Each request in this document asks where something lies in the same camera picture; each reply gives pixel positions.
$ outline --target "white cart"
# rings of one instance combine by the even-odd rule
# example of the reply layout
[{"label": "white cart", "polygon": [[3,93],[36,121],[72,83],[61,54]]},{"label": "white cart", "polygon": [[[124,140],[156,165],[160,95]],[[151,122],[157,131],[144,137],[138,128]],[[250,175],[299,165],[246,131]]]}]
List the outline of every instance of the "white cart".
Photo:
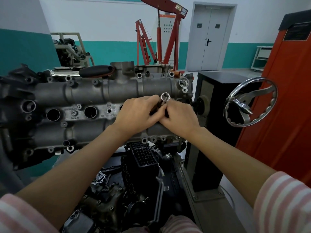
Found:
[{"label": "white cart", "polygon": [[256,61],[267,61],[272,50],[272,46],[257,46],[257,51],[254,56],[254,60],[251,66],[251,69],[254,71],[260,70],[263,71],[263,67],[254,67]]}]

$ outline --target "door frame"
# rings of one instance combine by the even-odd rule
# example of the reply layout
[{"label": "door frame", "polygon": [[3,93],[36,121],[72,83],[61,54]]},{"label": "door frame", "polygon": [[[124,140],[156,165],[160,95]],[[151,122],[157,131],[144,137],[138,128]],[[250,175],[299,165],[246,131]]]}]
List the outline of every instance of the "door frame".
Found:
[{"label": "door frame", "polygon": [[227,27],[226,27],[226,31],[225,31],[225,36],[224,36],[224,40],[222,42],[220,56],[219,56],[219,60],[218,60],[218,64],[217,64],[217,70],[221,71],[222,65],[224,63],[226,51],[227,51],[227,46],[228,46],[228,42],[229,42],[229,38],[230,38],[230,34],[231,34],[231,29],[232,29],[232,25],[233,25],[233,21],[234,21],[234,17],[235,17],[236,8],[237,8],[238,4],[212,3],[212,2],[200,2],[200,1],[194,1],[193,2],[191,24],[190,24],[190,31],[189,31],[189,38],[188,38],[188,50],[187,50],[187,60],[186,60],[186,69],[185,69],[186,71],[188,70],[188,52],[190,51],[189,41],[190,41],[191,30],[194,27],[193,16],[194,16],[194,9],[195,9],[196,5],[208,6],[211,8],[219,6],[219,7],[226,7],[228,9],[230,9],[230,14],[229,14]]}]

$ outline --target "cable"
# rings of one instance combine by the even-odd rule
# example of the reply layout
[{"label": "cable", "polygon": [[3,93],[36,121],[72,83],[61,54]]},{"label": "cable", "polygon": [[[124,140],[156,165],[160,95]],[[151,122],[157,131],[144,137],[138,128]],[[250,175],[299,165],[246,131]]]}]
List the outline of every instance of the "cable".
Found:
[{"label": "cable", "polygon": [[230,197],[230,199],[231,199],[231,202],[232,202],[232,208],[233,208],[233,210],[235,211],[235,203],[234,203],[234,201],[233,201],[233,198],[231,197],[231,195],[229,194],[229,192],[225,189],[225,188],[223,188],[221,185],[219,185],[222,189],[223,189],[223,191],[225,191],[227,194],[228,194],[228,196]]},{"label": "cable", "polygon": [[153,48],[153,40],[152,40],[152,37],[151,37],[151,35],[149,34],[147,28],[146,28],[145,26],[144,26],[144,28],[145,28],[145,30],[147,31],[148,35],[150,36],[150,39],[151,39],[151,41],[152,41],[152,50],[153,50],[153,52],[155,52],[155,50],[154,50],[154,48]]}]

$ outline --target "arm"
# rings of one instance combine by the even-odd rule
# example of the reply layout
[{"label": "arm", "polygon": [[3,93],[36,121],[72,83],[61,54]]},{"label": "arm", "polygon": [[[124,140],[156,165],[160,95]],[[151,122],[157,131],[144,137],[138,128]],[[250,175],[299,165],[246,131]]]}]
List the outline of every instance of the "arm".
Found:
[{"label": "arm", "polygon": [[154,125],[164,116],[166,106],[149,115],[159,99],[154,95],[127,100],[113,125],[16,195],[59,229],[111,155],[132,135]]},{"label": "arm", "polygon": [[189,104],[173,100],[167,104],[169,118],[160,122],[202,151],[253,207],[260,188],[276,171],[200,127]]}]

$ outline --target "forearm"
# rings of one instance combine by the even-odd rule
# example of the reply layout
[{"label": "forearm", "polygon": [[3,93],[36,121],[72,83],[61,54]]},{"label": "forearm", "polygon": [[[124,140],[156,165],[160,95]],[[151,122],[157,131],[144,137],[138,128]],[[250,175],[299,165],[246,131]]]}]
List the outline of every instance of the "forearm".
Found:
[{"label": "forearm", "polygon": [[59,229],[100,168],[128,138],[114,125],[109,126],[94,141],[22,189],[17,196]]},{"label": "forearm", "polygon": [[202,151],[253,207],[260,188],[276,171],[200,128],[188,141]]}]

